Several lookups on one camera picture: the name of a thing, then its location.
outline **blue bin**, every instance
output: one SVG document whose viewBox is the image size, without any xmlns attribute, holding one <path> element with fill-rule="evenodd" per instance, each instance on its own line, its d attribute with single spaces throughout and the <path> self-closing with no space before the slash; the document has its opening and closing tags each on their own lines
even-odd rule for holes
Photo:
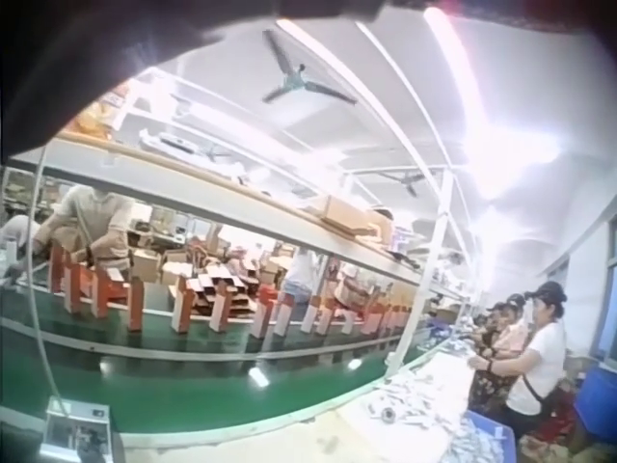
<svg viewBox="0 0 617 463">
<path fill-rule="evenodd" d="M 503 436 L 503 440 L 501 441 L 501 446 L 503 447 L 503 463 L 517 463 L 517 443 L 514 441 L 514 432 L 512 428 L 470 411 L 465 413 L 465 418 L 470 419 L 478 429 L 492 435 L 495 435 L 496 428 L 501 426 L 503 428 L 501 433 Z"/>
<path fill-rule="evenodd" d="M 588 432 L 617 445 L 617 374 L 599 367 L 587 371 L 575 410 Z"/>
</svg>

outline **small device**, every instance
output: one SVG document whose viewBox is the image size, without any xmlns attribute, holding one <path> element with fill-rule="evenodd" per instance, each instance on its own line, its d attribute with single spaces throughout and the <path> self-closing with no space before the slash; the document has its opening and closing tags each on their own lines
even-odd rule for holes
<svg viewBox="0 0 617 463">
<path fill-rule="evenodd" d="M 109 407 L 66 399 L 62 404 L 64 411 L 56 397 L 49 399 L 40 461 L 113 463 Z"/>
<path fill-rule="evenodd" d="M 189 142 L 188 140 L 184 140 L 180 137 L 176 137 L 175 135 L 167 132 L 159 133 L 158 139 L 161 141 L 161 143 L 164 143 L 165 145 L 169 145 L 170 147 L 176 148 L 177 150 L 188 152 L 189 154 L 195 154 L 195 152 L 197 152 L 197 150 L 199 149 L 196 144 Z"/>
</svg>

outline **metal pole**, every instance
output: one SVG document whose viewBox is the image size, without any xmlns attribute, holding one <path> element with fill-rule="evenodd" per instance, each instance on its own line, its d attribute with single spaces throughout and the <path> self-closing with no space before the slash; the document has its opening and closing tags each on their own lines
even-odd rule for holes
<svg viewBox="0 0 617 463">
<path fill-rule="evenodd" d="M 328 271 L 328 267 L 330 266 L 331 256 L 322 254 L 321 261 L 319 262 L 319 268 L 317 269 L 317 273 L 315 275 L 315 284 L 312 288 L 313 295 L 320 295 L 321 291 L 324 289 L 324 284 L 326 283 L 326 272 Z"/>
<path fill-rule="evenodd" d="M 422 273 L 422 279 L 420 280 L 419 288 L 417 289 L 416 298 L 414 299 L 414 306 L 412 308 L 412 314 L 407 321 L 405 330 L 401 341 L 396 346 L 394 355 L 389 361 L 388 369 L 386 370 L 386 378 L 393 376 L 403 365 L 405 355 L 412 344 L 412 338 L 416 332 L 417 323 L 420 320 L 420 316 L 424 310 L 424 304 L 430 297 L 430 285 L 433 280 L 433 272 L 437 264 L 437 260 L 442 251 L 443 238 L 445 237 L 445 231 L 448 223 L 448 211 L 450 210 L 450 203 L 452 202 L 452 189 L 454 185 L 454 175 L 452 171 L 443 171 L 442 189 L 440 191 L 440 205 L 438 211 L 438 219 L 433 230 L 433 237 L 431 238 L 431 247 L 424 266 L 424 272 Z"/>
</svg>

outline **fan blade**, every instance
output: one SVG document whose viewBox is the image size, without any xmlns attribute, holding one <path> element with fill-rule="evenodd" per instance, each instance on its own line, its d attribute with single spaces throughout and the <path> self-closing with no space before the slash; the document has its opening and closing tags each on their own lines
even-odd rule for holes
<svg viewBox="0 0 617 463">
<path fill-rule="evenodd" d="M 307 82 L 305 84 L 305 90 L 307 90 L 308 92 L 313 92 L 314 94 L 321 94 L 338 98 L 350 104 L 356 104 L 358 102 L 355 98 L 344 95 L 341 92 L 337 92 L 336 90 L 326 87 L 325 85 L 317 84 L 316 82 Z"/>
<path fill-rule="evenodd" d="M 424 174 L 415 174 L 414 176 L 409 176 L 405 178 L 405 181 L 409 181 L 410 183 L 416 183 L 417 181 L 421 181 L 426 179 Z"/>
<path fill-rule="evenodd" d="M 271 103 L 275 99 L 280 98 L 281 96 L 288 94 L 289 92 L 291 92 L 291 89 L 288 89 L 286 87 L 278 87 L 277 89 L 270 92 L 268 95 L 266 95 L 261 100 L 264 103 Z"/>
<path fill-rule="evenodd" d="M 391 176 L 390 174 L 386 174 L 383 172 L 377 172 L 376 173 L 379 177 L 383 177 L 383 178 L 389 178 L 390 180 L 394 180 L 394 181 L 401 181 L 401 179 L 399 177 L 395 177 L 395 176 Z"/>
<path fill-rule="evenodd" d="M 414 198 L 417 198 L 417 193 L 412 185 L 405 185 L 407 192 L 412 195 Z"/>
<path fill-rule="evenodd" d="M 293 67 L 291 66 L 291 62 L 289 61 L 287 54 L 282 49 L 281 44 L 275 36 L 274 31 L 271 29 L 266 29 L 265 31 L 263 31 L 263 38 L 265 39 L 268 47 L 270 47 L 270 51 L 272 51 L 272 54 L 274 54 L 275 58 L 277 59 L 277 63 L 279 64 L 281 72 L 285 75 L 293 74 Z"/>
</svg>

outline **person in white shirt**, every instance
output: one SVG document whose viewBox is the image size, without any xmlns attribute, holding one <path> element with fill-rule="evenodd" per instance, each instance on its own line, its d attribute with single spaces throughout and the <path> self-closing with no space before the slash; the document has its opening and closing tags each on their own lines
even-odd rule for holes
<svg viewBox="0 0 617 463">
<path fill-rule="evenodd" d="M 566 336 L 558 322 L 568 300 L 563 288 L 559 283 L 546 282 L 528 296 L 533 300 L 536 332 L 523 354 L 511 360 L 469 359 L 474 369 L 519 377 L 503 407 L 490 414 L 490 418 L 511 427 L 517 441 L 547 418 L 549 395 L 563 377 L 566 359 Z"/>
<path fill-rule="evenodd" d="M 289 264 L 285 278 L 279 291 L 279 303 L 285 294 L 294 298 L 294 307 L 291 311 L 292 321 L 302 321 L 309 308 L 310 297 L 317 282 L 319 259 L 313 251 L 298 248 Z"/>
<path fill-rule="evenodd" d="M 52 216 L 33 237 L 33 253 L 39 256 L 48 247 L 54 233 L 73 222 L 77 224 L 73 261 L 96 263 L 117 268 L 126 278 L 130 256 L 126 231 L 130 226 L 133 200 L 90 186 L 71 187 Z M 8 274 L 18 278 L 25 268 L 25 259 L 13 265 Z"/>
<path fill-rule="evenodd" d="M 5 248 L 8 241 L 15 241 L 17 248 L 22 247 L 27 241 L 28 222 L 27 215 L 18 214 L 13 216 L 0 229 L 0 249 Z M 40 225 L 35 221 L 30 227 L 31 237 L 39 230 Z"/>
</svg>

